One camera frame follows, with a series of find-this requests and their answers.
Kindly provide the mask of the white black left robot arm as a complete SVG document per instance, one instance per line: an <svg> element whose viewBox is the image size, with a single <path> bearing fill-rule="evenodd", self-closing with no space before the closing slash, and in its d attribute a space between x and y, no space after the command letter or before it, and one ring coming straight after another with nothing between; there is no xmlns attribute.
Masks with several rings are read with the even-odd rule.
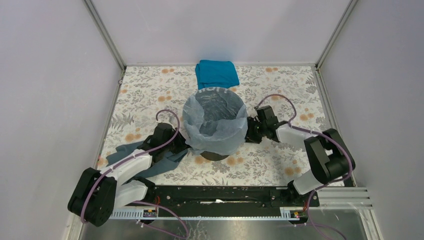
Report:
<svg viewBox="0 0 424 240"><path fill-rule="evenodd" d="M177 168L188 153L183 135L168 123L159 123L145 140L123 144L107 156L109 166L85 169L68 201L67 210L84 223L103 225L115 209L139 201L158 204L151 177Z"/></svg>

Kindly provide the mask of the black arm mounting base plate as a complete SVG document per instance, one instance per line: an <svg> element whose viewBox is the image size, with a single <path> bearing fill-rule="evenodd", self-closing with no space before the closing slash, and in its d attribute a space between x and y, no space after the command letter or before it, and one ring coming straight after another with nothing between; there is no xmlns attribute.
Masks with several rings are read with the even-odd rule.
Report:
<svg viewBox="0 0 424 240"><path fill-rule="evenodd" d="M157 204L176 214L197 215L227 212L236 216L257 216L260 209L282 208L302 211L307 201L310 207L319 207L318 195L301 196L295 200L285 195L285 187L276 186L210 186L210 185L157 185L148 191L144 203Z"/></svg>

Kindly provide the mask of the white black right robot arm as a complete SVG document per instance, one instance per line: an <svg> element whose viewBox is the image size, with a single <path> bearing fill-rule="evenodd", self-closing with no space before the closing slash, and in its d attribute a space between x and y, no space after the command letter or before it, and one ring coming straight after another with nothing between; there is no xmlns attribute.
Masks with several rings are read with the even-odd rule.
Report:
<svg viewBox="0 0 424 240"><path fill-rule="evenodd" d="M310 170L289 182L284 193L291 205L299 206L311 191L351 176L356 164L337 130L318 132L279 121L269 105L258 108L256 113L247 118L247 143L259 144L268 138L306 152Z"/></svg>

